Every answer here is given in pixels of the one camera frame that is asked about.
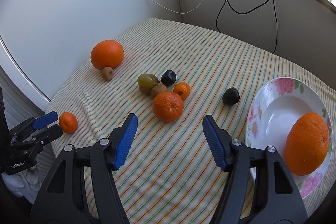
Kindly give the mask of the white gloved left hand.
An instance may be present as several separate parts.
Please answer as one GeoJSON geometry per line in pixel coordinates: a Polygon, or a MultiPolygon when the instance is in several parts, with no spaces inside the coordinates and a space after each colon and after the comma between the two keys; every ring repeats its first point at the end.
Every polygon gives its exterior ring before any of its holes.
{"type": "Polygon", "coordinates": [[[33,204],[42,186],[37,166],[13,175],[1,174],[7,189],[16,197],[24,197],[33,204]]]}

